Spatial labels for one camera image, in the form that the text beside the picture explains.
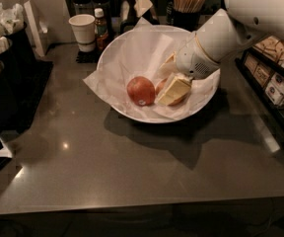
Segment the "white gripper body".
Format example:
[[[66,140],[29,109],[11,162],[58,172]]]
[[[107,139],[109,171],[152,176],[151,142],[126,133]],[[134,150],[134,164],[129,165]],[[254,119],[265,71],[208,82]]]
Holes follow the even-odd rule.
[[[179,73],[202,80],[218,70],[219,63],[205,52],[197,34],[191,33],[177,50],[176,67]]]

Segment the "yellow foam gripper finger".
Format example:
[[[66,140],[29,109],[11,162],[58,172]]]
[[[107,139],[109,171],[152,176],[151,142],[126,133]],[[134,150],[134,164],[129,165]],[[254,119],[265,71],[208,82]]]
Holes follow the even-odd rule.
[[[161,78],[169,77],[172,73],[176,73],[178,71],[176,65],[176,54],[173,52],[166,61],[159,67],[158,75]]]
[[[191,90],[190,77],[181,73],[172,73],[166,81],[164,88],[160,91],[155,99],[155,103],[168,106],[174,100],[181,96],[187,95]]]

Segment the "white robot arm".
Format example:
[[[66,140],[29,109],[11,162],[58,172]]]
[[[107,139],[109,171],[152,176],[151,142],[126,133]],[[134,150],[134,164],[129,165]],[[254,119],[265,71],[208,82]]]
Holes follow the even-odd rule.
[[[202,27],[192,32],[159,69],[168,78],[156,98],[169,105],[190,91],[191,81],[205,79],[228,55],[268,36],[284,40],[284,0],[224,0]]]

